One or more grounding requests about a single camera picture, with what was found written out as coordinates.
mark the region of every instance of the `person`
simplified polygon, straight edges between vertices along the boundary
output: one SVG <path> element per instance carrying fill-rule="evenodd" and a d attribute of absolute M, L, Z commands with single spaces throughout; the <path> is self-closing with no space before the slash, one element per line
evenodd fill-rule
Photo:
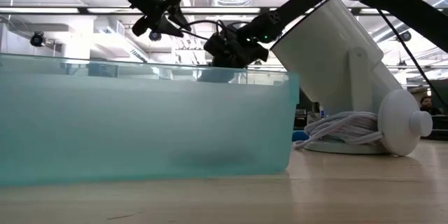
<path fill-rule="evenodd" d="M 442 112 L 438 108 L 433 108 L 433 99 L 429 96 L 420 99 L 420 111 L 426 111 L 432 116 L 442 115 Z"/>

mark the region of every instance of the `blue object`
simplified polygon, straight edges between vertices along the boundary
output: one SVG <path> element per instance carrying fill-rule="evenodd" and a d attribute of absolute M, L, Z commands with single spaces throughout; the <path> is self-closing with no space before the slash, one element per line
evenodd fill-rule
<path fill-rule="evenodd" d="M 98 62 L 118 67 L 111 78 L 89 76 L 86 65 L 67 75 L 63 58 L 0 61 L 1 185 L 271 174 L 288 165 L 295 74 L 220 69 L 220 83 L 197 81 L 207 67 Z"/>
<path fill-rule="evenodd" d="M 309 136 L 305 134 L 303 130 L 298 130 L 293 132 L 293 141 L 306 141 Z"/>

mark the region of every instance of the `black cable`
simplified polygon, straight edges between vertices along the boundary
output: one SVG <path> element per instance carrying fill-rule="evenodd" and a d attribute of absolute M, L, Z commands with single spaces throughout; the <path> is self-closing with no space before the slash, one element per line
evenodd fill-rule
<path fill-rule="evenodd" d="M 220 24 L 217 21 L 213 21 L 213 20 L 196 20 L 196 21 L 193 21 L 193 22 L 189 22 L 188 24 L 182 25 L 181 27 L 179 27 L 179 30 L 180 29 L 184 29 L 184 28 L 186 28 L 188 26 L 191 26 L 191 25 L 197 25 L 197 24 L 202 24 L 202 23 L 209 23 L 209 24 L 219 25 L 221 27 L 221 29 L 225 29 L 225 26 Z"/>
<path fill-rule="evenodd" d="M 184 33 L 184 34 L 189 34 L 189 35 L 194 36 L 194 37 L 199 38 L 199 39 L 204 39 L 204 40 L 208 39 L 206 37 L 199 36 L 197 34 L 192 33 L 191 31 L 187 31 L 187 30 L 184 30 L 184 29 L 182 29 L 181 32 Z"/>
<path fill-rule="evenodd" d="M 429 80 L 429 78 L 426 76 L 425 72 L 423 71 L 423 69 L 420 67 L 419 63 L 417 62 L 417 60 L 415 59 L 414 55 L 412 54 L 411 50 L 409 50 L 409 48 L 407 47 L 406 43 L 403 41 L 403 39 L 401 38 L 400 34 L 398 33 L 397 29 L 395 29 L 395 27 L 392 25 L 391 21 L 389 21 L 389 19 L 386 17 L 386 15 L 379 9 L 378 13 L 383 17 L 384 21 L 386 21 L 387 25 L 392 29 L 392 32 L 397 36 L 397 39 L 399 40 L 399 42 L 401 43 L 401 45 L 403 46 L 403 48 L 405 49 L 406 53 L 409 55 L 409 57 L 411 58 L 411 60 L 413 61 L 413 63 L 415 64 L 415 66 L 417 67 L 417 69 L 419 70 L 419 73 L 421 74 L 421 76 L 423 77 L 423 79 L 425 79 L 426 83 L 429 85 L 429 87 L 431 88 L 432 91 L 434 91 L 435 96 L 437 96 L 437 98 L 440 100 L 440 102 L 442 102 L 442 105 L 444 106 L 444 109 L 446 111 L 448 111 L 448 106 L 445 103 L 445 101 L 443 100 L 442 96 L 440 95 L 440 93 L 437 91 L 437 89 L 435 89 L 435 87 L 433 86 L 433 84 L 431 83 L 431 81 Z"/>
<path fill-rule="evenodd" d="M 215 30 L 216 30 L 216 32 L 219 32 L 219 24 L 218 23 L 215 24 Z"/>
<path fill-rule="evenodd" d="M 221 26 L 224 27 L 224 29 L 223 29 L 224 38 L 225 38 L 226 40 L 229 40 L 228 29 L 227 29 L 227 27 L 225 26 L 224 22 L 223 22 L 222 20 L 218 20 L 217 23 L 218 23 L 218 24 L 221 24 Z"/>
<path fill-rule="evenodd" d="M 249 24 L 250 22 L 249 21 L 238 21 L 238 22 L 233 22 L 232 24 L 230 24 L 230 25 L 239 25 L 239 24 Z"/>

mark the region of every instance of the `ceiling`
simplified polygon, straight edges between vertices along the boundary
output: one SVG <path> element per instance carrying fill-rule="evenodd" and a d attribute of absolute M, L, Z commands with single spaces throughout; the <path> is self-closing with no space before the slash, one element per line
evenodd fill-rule
<path fill-rule="evenodd" d="M 190 7 L 213 7 L 213 6 L 255 6 L 255 7 L 277 7 L 285 3 L 287 0 L 183 0 L 182 6 Z M 437 6 L 439 8 L 448 8 L 448 0 L 424 0 L 428 3 Z M 365 7 L 362 4 L 355 1 L 345 1 L 344 3 L 348 7 Z M 0 0 L 0 6 L 88 6 L 88 7 L 127 7 L 129 3 L 126 0 Z M 254 15 L 245 15 L 240 13 L 239 15 L 228 15 L 224 9 L 208 9 L 209 15 L 189 15 L 189 20 L 250 20 Z M 107 15 L 103 17 L 108 20 L 110 24 L 115 24 L 120 21 L 124 25 L 126 30 L 125 36 L 134 46 L 140 49 L 143 53 L 146 53 L 149 57 L 157 58 L 157 61 L 169 62 L 169 63 L 184 63 L 184 64 L 197 64 L 204 63 L 204 59 L 209 60 L 209 55 L 204 54 L 201 50 L 203 41 L 191 36 L 185 36 L 185 38 L 172 38 L 170 36 L 163 36 L 161 41 L 152 42 L 148 38 L 149 31 L 143 36 L 136 37 L 130 31 L 130 27 L 138 20 L 138 15 Z M 358 21 L 364 26 L 364 28 L 372 35 L 372 37 L 380 42 L 379 46 L 384 51 L 384 63 L 387 65 L 395 66 L 400 60 L 405 60 L 406 64 L 411 67 L 412 63 L 409 60 L 406 52 L 402 49 L 399 42 L 394 41 L 394 35 L 391 30 L 386 26 L 385 22 L 378 15 L 360 16 L 357 17 Z M 39 24 L 67 24 L 75 27 L 83 20 L 91 20 L 91 16 L 54 16 L 54 15 L 14 15 L 11 20 L 14 23 L 39 23 Z M 398 20 L 394 20 L 395 26 L 400 27 L 400 31 L 404 32 L 408 30 L 408 27 L 401 25 Z M 215 27 L 212 24 L 199 24 L 195 27 L 195 33 L 209 37 L 213 34 Z M 432 43 L 421 37 L 413 30 L 409 30 L 412 34 L 412 40 L 407 42 L 409 48 L 414 52 L 419 62 L 422 65 L 448 65 L 448 55 L 445 52 L 437 49 Z M 103 53 L 113 54 L 110 50 L 103 50 Z M 269 58 L 266 67 L 272 69 L 279 69 L 281 65 L 275 56 Z M 409 81 L 408 83 L 420 83 L 422 79 L 419 76 L 416 69 L 391 69 L 394 74 L 405 76 Z M 428 69 L 430 76 L 433 78 L 448 78 L 448 71 Z"/>

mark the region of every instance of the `lamp base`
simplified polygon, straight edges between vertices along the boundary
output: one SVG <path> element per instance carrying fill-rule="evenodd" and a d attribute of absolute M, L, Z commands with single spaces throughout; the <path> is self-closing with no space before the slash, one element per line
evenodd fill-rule
<path fill-rule="evenodd" d="M 304 147 L 308 151 L 352 155 L 383 155 L 389 151 L 382 144 L 347 144 L 335 139 L 322 139 Z"/>
<path fill-rule="evenodd" d="M 378 130 L 383 132 L 382 143 L 393 154 L 406 156 L 433 128 L 433 119 L 420 111 L 416 99 L 406 90 L 390 92 L 378 112 Z"/>

